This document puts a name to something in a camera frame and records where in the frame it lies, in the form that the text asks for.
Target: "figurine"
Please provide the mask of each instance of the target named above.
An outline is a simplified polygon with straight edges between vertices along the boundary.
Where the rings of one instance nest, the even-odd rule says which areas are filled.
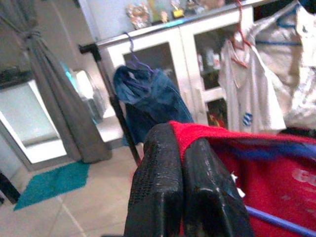
[[[150,26],[149,12],[146,5],[129,5],[126,9],[127,15],[134,26],[138,30]]]
[[[159,21],[160,20],[159,11],[157,11],[157,9],[156,9],[155,0],[147,0],[147,2],[148,2],[148,5],[152,11],[153,22]]]
[[[200,0],[199,2],[206,10],[220,8],[225,5],[225,0]]]
[[[172,11],[174,19],[184,17],[184,10],[180,8],[180,0],[171,0],[171,5],[174,8]]]
[[[168,13],[166,11],[162,11],[160,16],[163,23],[167,23],[169,21]]]

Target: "red cloth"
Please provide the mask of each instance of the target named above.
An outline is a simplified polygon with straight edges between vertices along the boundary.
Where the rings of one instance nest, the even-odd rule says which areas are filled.
[[[181,160],[192,142],[207,138],[227,169],[238,177],[237,187],[246,193],[243,199],[246,205],[316,231],[315,139],[230,132],[174,121],[170,124],[178,140]],[[283,152],[276,152],[278,146]],[[311,153],[298,156],[296,147],[300,151],[306,147]],[[240,151],[250,152],[251,160],[238,155]],[[269,160],[262,159],[261,154],[269,154]],[[257,237],[297,236],[253,217],[250,221]]]

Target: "gray curtain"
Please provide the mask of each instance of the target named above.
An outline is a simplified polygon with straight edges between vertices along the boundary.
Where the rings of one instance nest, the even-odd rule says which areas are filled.
[[[86,106],[36,29],[34,0],[0,0],[0,23],[15,32],[18,44],[25,50],[68,156],[87,163],[109,159],[111,151],[102,141]]]

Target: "green bath mat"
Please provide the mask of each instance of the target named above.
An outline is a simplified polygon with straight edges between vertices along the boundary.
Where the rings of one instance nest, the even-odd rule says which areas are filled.
[[[75,162],[34,176],[14,210],[85,186],[90,164]]]

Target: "purple hanger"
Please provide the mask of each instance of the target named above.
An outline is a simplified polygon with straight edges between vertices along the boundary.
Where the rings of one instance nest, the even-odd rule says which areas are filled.
[[[132,60],[134,60],[136,62],[136,64],[134,64],[133,61],[129,61],[128,64],[131,64],[136,69],[138,68],[139,65],[143,66],[146,69],[148,69],[149,72],[151,72],[153,74],[154,71],[147,64],[142,63],[141,61],[139,61],[139,59],[136,57],[136,55],[134,53],[134,42],[133,42],[132,37],[127,32],[124,32],[124,34],[128,36],[128,39],[130,41],[130,52],[132,54]]]

